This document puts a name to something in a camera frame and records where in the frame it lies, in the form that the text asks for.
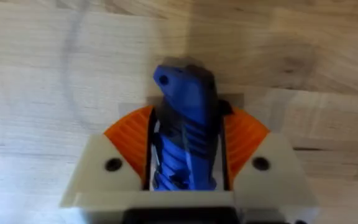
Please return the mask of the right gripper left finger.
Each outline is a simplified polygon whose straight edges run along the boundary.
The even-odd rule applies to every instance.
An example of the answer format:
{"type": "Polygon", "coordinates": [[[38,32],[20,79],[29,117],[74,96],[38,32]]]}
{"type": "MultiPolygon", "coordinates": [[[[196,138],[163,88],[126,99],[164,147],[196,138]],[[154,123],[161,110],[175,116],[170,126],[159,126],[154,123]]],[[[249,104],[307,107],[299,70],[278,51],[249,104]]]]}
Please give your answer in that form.
{"type": "Polygon", "coordinates": [[[123,116],[102,134],[92,134],[60,202],[74,207],[83,197],[137,192],[148,182],[149,128],[153,106],[123,116]]]}

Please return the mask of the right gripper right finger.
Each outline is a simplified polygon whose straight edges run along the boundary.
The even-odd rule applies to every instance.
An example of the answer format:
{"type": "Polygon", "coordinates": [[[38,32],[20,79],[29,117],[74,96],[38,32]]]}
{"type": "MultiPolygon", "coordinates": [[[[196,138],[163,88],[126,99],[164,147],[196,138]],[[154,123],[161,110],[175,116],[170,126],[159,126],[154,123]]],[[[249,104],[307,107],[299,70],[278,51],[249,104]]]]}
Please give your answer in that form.
{"type": "Polygon", "coordinates": [[[287,139],[239,108],[224,117],[229,188],[244,208],[315,207],[316,199],[287,139]]]}

